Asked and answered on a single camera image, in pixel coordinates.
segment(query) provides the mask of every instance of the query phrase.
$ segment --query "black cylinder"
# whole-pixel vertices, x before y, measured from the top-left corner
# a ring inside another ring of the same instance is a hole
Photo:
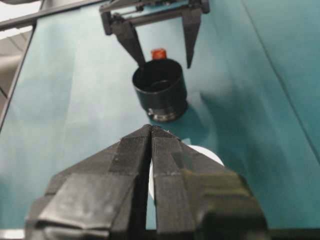
[[[157,122],[170,122],[187,108],[187,89],[180,64],[171,59],[146,62],[133,74],[142,108]]]

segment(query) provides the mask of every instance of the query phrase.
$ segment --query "black metal bar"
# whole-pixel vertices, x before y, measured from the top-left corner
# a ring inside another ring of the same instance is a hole
[[[70,11],[70,10],[74,10],[74,9],[78,9],[78,8],[81,8],[81,7],[84,7],[87,5],[101,3],[104,1],[105,0],[84,0],[84,1],[76,2],[76,3],[71,3],[71,4],[59,6],[59,7],[41,10],[36,13],[32,13],[29,15],[9,19],[6,21],[2,21],[2,22],[0,22],[0,31],[12,29],[12,28],[19,29],[19,28],[23,28],[26,26],[34,25],[37,23],[37,19],[39,19],[39,18],[50,16],[53,14],[66,12],[66,11]]]
[[[164,10],[161,12],[155,12],[155,13],[142,15],[134,18],[128,18],[126,20],[130,21],[133,26],[138,27],[145,24],[152,24],[162,20],[169,20],[169,19],[180,17],[182,15],[182,11],[188,8],[189,8],[188,5],[183,5],[180,7],[175,7],[175,8]]]

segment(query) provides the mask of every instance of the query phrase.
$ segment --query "red cap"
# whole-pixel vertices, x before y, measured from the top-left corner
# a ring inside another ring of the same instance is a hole
[[[167,52],[164,48],[156,48],[151,50],[152,59],[166,59],[167,58]]]

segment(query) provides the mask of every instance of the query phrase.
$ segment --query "metal frame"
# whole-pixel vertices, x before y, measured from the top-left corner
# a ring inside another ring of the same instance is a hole
[[[13,93],[16,88],[16,84],[18,81],[18,77],[20,75],[21,68],[22,68],[23,63],[25,61],[25,57],[28,52],[30,42],[32,40],[34,31],[36,29],[37,20],[39,18],[46,17],[49,15],[63,13],[63,12],[75,10],[75,9],[78,9],[78,8],[81,8],[84,6],[93,5],[93,4],[97,4],[97,3],[101,3],[101,2],[105,2],[105,1],[106,0],[83,0],[83,1],[75,2],[75,3],[70,3],[70,4],[58,6],[58,7],[40,10],[40,11],[33,13],[33,14],[28,14],[25,16],[12,18],[12,19],[0,22],[0,31],[5,31],[8,29],[12,29],[12,28],[22,28],[22,27],[26,27],[26,26],[32,26],[31,34],[26,41],[26,46],[25,46],[23,54],[22,54],[21,62],[19,63],[19,65],[15,71],[10,90],[8,91],[8,94],[6,96],[6,98],[7,98],[6,102],[3,106],[2,111],[0,112],[0,134],[1,134],[1,130],[2,130],[9,106],[10,106],[11,98],[12,98]],[[42,9],[44,2],[45,2],[44,0],[41,1],[40,9]]]
[[[28,14],[25,16],[9,19],[9,20],[0,22],[0,31],[12,29],[12,28],[19,29],[26,26],[34,25],[37,23],[37,20],[39,18],[67,12],[70,10],[78,9],[87,5],[101,3],[104,1],[105,0],[84,0],[76,3],[70,3],[70,4],[58,6],[58,7],[41,10],[33,14]]]

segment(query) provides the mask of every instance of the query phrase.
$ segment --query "teal fabric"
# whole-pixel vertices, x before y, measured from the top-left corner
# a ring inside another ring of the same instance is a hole
[[[210,6],[191,69],[180,19],[138,28],[146,59],[164,47],[184,70],[188,110],[161,126],[242,174],[271,228],[320,227],[320,1]],[[0,133],[0,228],[23,227],[53,174],[150,122],[98,7],[38,21]]]

